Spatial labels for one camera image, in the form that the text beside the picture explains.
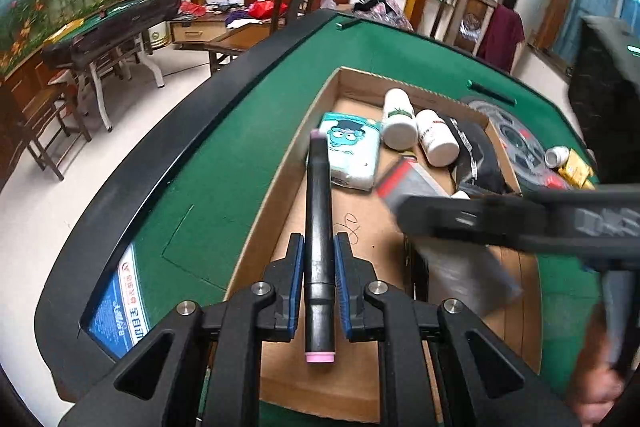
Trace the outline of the person's hand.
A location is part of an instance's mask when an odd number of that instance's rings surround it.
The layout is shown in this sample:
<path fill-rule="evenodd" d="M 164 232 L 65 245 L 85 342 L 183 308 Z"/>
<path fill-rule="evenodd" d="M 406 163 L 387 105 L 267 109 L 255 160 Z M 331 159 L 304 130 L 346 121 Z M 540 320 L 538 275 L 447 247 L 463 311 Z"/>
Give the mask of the person's hand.
<path fill-rule="evenodd" d="M 597 426 L 624 390 L 624 381 L 608 364 L 608 332 L 602 303 L 591 312 L 565 402 L 583 426 Z"/>

